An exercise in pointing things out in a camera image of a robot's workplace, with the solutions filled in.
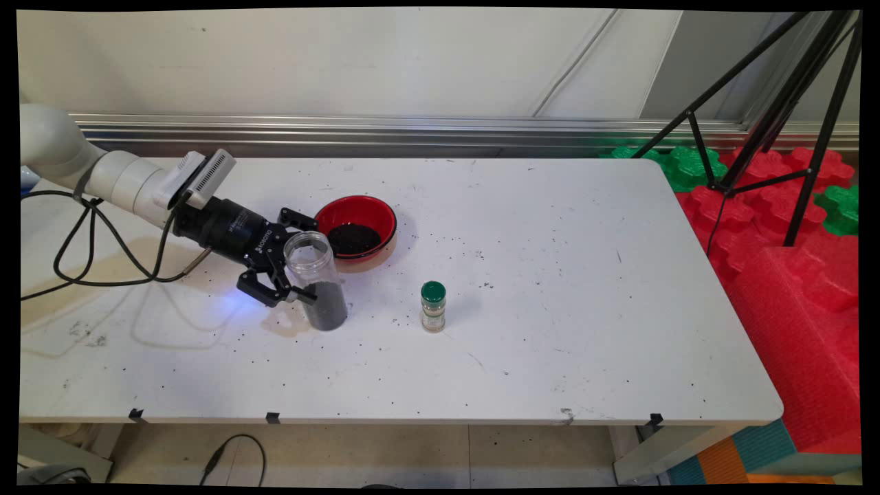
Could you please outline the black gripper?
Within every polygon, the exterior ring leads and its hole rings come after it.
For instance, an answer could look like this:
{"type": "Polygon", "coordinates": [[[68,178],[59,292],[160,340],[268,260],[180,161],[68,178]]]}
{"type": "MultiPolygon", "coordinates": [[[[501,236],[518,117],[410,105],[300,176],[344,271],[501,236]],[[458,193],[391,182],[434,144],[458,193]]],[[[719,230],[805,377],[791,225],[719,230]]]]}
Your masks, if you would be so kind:
{"type": "Polygon", "coordinates": [[[280,261],[284,244],[293,234],[318,231],[317,220],[298,211],[283,208],[277,223],[272,223],[235,201],[216,197],[201,209],[184,204],[172,227],[175,236],[192,239],[200,247],[248,267],[238,278],[239,291],[273,308],[283,302],[312,306],[318,301],[314,289],[304,288],[289,267],[273,267],[270,262],[271,258],[280,261]]]}

